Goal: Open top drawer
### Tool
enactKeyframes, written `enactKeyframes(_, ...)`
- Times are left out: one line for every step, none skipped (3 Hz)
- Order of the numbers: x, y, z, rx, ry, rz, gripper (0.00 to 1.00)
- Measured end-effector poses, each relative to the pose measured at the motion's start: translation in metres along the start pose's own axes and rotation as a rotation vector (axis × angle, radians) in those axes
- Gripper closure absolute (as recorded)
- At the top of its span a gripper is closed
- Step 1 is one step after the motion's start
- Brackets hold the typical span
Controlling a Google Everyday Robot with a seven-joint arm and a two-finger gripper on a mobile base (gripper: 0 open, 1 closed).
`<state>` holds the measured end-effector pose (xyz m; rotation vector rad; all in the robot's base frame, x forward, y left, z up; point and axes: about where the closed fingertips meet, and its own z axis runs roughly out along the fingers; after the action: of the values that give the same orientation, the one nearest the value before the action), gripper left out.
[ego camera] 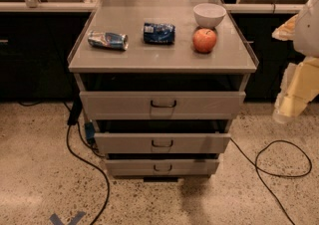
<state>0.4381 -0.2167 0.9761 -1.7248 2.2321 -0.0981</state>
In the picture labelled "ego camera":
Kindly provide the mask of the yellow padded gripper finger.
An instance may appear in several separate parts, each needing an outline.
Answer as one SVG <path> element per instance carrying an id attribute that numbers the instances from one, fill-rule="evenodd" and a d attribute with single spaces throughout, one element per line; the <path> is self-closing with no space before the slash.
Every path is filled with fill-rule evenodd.
<path id="1" fill-rule="evenodd" d="M 306 57 L 298 65 L 289 63 L 280 85 L 272 117 L 289 123 L 319 95 L 319 59 Z"/>
<path id="2" fill-rule="evenodd" d="M 289 20 L 274 30 L 272 37 L 280 41 L 291 41 L 295 35 L 296 19 L 296 15 L 292 16 Z"/>

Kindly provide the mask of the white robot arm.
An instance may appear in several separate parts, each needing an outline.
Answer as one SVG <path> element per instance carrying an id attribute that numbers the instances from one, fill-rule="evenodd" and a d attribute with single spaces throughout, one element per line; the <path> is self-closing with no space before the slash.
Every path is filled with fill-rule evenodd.
<path id="1" fill-rule="evenodd" d="M 298 65 L 288 64 L 274 105 L 273 119 L 288 123 L 319 95 L 319 0 L 308 0 L 272 37 L 292 41 L 294 50 L 304 56 Z"/>

